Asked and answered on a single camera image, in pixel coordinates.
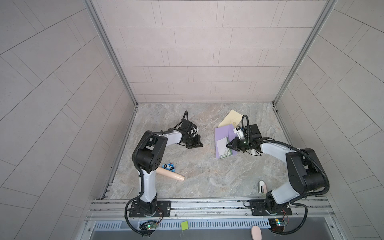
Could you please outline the purple paper sheet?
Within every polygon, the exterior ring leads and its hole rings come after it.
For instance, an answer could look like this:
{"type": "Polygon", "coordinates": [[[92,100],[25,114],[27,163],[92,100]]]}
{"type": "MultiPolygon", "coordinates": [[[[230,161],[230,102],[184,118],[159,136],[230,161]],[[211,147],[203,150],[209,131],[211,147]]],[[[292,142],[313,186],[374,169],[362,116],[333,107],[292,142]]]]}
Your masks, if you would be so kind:
{"type": "Polygon", "coordinates": [[[226,145],[236,136],[235,127],[232,124],[215,129],[215,146],[217,159],[223,159],[229,156],[236,156],[238,152],[229,149],[226,145]]]}

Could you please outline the yellow envelope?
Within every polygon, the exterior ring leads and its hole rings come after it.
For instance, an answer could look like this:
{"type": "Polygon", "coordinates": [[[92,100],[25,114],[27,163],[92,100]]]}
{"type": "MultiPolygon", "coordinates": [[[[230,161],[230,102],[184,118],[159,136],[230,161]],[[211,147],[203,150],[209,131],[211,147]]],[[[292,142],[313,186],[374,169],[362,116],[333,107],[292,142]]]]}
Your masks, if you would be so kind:
{"type": "Polygon", "coordinates": [[[243,115],[236,112],[235,110],[231,110],[227,116],[223,119],[223,121],[218,125],[218,128],[233,125],[236,128],[241,122],[243,115]]]}

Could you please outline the floral green card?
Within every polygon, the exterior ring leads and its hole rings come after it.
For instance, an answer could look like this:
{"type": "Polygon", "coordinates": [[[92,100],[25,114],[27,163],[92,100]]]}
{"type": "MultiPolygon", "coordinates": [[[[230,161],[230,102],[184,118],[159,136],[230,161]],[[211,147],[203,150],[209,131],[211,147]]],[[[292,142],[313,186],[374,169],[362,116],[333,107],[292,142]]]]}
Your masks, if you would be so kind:
{"type": "Polygon", "coordinates": [[[228,137],[225,137],[223,139],[216,141],[218,159],[223,159],[233,155],[233,151],[227,147],[228,143],[229,143],[228,137]]]}

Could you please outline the white glue stick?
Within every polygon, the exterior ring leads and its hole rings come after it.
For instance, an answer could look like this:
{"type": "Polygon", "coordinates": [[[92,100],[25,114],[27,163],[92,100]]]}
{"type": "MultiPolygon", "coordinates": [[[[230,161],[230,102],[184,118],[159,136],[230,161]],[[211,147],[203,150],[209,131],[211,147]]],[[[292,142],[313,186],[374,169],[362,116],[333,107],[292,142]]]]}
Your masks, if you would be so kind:
{"type": "Polygon", "coordinates": [[[251,150],[251,153],[255,156],[261,156],[261,154],[258,151],[256,151],[255,149],[251,150]]]}

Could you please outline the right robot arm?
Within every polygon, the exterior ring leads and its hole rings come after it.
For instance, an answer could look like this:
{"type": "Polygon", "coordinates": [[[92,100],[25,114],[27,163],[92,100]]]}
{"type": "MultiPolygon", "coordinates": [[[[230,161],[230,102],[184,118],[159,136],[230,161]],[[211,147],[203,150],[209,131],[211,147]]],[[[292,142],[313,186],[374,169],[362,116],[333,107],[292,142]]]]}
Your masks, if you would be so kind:
{"type": "Polygon", "coordinates": [[[235,137],[226,145],[227,148],[244,153],[255,150],[286,164],[288,181],[266,193],[264,206],[269,214],[275,214],[287,203],[308,196],[323,195],[329,191],[329,178],[314,150],[298,149],[284,142],[262,137],[257,125],[238,130],[241,131],[242,137],[235,137]]]}

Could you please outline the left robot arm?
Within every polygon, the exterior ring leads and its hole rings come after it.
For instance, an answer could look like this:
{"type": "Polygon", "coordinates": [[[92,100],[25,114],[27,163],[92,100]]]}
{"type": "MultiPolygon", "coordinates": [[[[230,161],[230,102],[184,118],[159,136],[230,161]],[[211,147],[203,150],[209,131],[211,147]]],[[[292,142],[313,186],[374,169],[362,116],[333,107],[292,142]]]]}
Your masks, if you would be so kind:
{"type": "Polygon", "coordinates": [[[139,173],[140,191],[133,199],[145,215],[153,215],[157,207],[156,170],[161,165],[169,145],[184,144],[187,149],[201,148],[198,127],[183,119],[174,128],[163,132],[146,131],[132,154],[132,161],[139,173]]]}

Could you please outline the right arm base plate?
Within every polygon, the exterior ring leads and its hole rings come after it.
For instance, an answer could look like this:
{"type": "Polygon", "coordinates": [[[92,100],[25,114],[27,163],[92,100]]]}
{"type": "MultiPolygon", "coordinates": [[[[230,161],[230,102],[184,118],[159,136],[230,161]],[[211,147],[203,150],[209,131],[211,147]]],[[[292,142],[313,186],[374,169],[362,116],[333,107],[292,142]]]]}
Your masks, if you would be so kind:
{"type": "Polygon", "coordinates": [[[288,203],[279,205],[267,200],[249,200],[244,203],[246,208],[250,208],[253,216],[283,216],[292,215],[291,207],[288,203]]]}

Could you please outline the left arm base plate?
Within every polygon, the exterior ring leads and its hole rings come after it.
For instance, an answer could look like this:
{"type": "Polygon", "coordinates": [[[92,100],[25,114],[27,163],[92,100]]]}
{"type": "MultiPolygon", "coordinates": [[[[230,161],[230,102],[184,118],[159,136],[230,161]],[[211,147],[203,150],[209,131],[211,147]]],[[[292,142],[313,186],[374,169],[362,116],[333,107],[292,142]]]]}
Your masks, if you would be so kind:
{"type": "Polygon", "coordinates": [[[171,211],[171,201],[157,201],[151,203],[142,200],[135,200],[128,208],[130,218],[143,217],[169,217],[171,211]]]}

